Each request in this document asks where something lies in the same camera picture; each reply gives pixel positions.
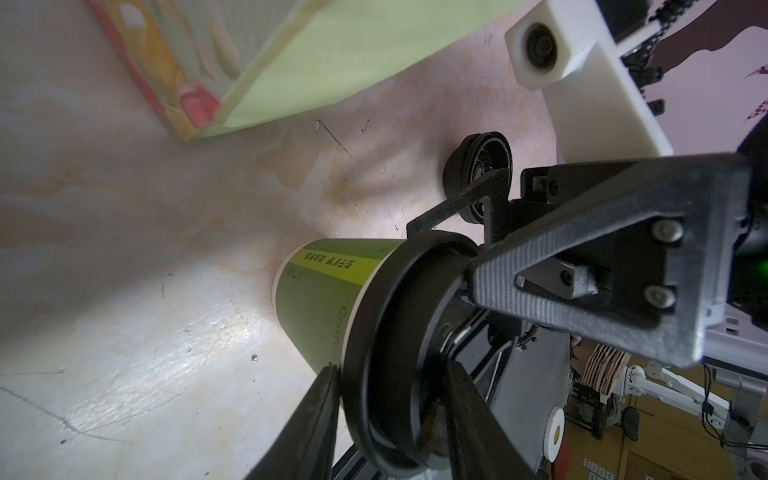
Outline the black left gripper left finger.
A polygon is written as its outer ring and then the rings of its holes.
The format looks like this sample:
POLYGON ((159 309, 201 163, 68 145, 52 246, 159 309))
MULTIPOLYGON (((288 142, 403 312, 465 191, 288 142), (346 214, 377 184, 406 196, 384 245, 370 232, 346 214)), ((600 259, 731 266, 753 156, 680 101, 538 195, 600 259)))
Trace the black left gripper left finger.
POLYGON ((341 373, 325 366, 248 479, 330 479, 334 465, 341 373))

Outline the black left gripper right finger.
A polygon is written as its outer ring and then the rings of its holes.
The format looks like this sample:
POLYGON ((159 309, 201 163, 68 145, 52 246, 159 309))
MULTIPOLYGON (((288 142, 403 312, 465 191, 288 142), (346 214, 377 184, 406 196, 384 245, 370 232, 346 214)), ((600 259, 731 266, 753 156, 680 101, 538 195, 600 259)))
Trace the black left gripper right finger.
POLYGON ((454 479, 533 479, 465 368, 445 366, 443 403, 454 479))

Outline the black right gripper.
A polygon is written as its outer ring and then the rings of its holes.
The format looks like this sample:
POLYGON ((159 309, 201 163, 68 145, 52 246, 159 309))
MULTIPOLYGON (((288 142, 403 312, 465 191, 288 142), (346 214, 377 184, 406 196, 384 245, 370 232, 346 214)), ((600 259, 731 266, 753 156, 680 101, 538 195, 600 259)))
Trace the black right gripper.
MULTIPOLYGON (((493 170, 406 225, 430 231, 484 200, 493 170)), ((725 304, 767 325, 767 125, 733 153, 530 168, 529 217, 470 264, 474 303, 675 367, 697 363, 725 304)))

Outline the green paper coffee cup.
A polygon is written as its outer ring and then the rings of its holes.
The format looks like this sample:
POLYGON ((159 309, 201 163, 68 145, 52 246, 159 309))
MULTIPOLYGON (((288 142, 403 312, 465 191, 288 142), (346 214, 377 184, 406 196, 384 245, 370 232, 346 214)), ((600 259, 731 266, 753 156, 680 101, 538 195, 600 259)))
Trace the green paper coffee cup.
POLYGON ((318 374, 343 364, 359 304, 402 239, 328 238, 308 242, 278 267, 272 300, 280 327, 318 374))

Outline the stack of black lids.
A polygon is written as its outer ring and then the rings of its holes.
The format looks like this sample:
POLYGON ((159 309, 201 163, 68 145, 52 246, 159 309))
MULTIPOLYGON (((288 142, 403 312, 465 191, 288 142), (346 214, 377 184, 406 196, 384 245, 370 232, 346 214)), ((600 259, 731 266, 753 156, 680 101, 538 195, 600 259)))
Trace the stack of black lids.
MULTIPOLYGON (((443 190, 447 198, 453 197, 475 180, 493 170, 510 170, 509 193, 513 173, 513 156, 507 138, 498 131, 471 134, 451 153, 443 167, 443 190)), ((505 201, 484 200, 458 214, 467 223, 494 225, 494 211, 505 201)))

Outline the green white paper bag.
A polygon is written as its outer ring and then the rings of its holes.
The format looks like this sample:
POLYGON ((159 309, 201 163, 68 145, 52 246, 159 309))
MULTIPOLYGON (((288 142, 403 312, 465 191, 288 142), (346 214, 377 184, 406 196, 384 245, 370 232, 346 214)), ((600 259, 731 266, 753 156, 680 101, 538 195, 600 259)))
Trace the green white paper bag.
POLYGON ((514 1, 94 1, 178 139, 330 105, 517 8, 514 1))

